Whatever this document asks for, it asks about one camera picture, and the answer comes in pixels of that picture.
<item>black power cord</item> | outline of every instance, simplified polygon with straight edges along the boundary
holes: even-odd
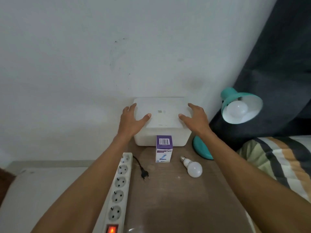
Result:
[[[134,155],[133,155],[133,158],[136,159],[136,161],[137,161],[137,163],[138,163],[138,165],[139,165],[139,167],[140,167],[140,171],[142,171],[142,178],[144,179],[144,181],[146,181],[146,180],[145,180],[145,177],[146,177],[146,176],[150,179],[149,173],[142,167],[142,165],[140,164],[140,162],[138,161],[138,159],[137,159]]]

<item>forearm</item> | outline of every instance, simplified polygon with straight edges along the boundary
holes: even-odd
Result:
[[[263,232],[304,232],[311,205],[249,164],[211,131],[200,136],[243,207]]]
[[[49,208],[32,232],[92,232],[128,141],[127,137],[116,136]]]

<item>teal lamp base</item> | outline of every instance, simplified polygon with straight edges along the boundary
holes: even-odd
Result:
[[[200,139],[200,137],[195,136],[192,141],[192,146],[198,155],[205,159],[214,160],[211,153],[209,152],[208,148],[204,144],[204,142]]]

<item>red power switch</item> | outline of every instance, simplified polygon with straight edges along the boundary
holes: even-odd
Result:
[[[106,233],[117,233],[118,232],[118,225],[107,225]]]

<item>hand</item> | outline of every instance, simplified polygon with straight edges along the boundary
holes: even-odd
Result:
[[[118,135],[125,136],[131,139],[142,129],[142,127],[150,119],[151,114],[146,114],[141,120],[136,121],[134,118],[135,107],[136,103],[132,104],[130,107],[127,106],[123,109],[119,124]]]
[[[189,103],[188,106],[193,111],[192,118],[183,114],[178,114],[178,117],[191,131],[193,131],[199,137],[202,137],[206,132],[211,131],[208,124],[207,115],[204,112],[204,109],[200,106],[193,105],[191,103]]]

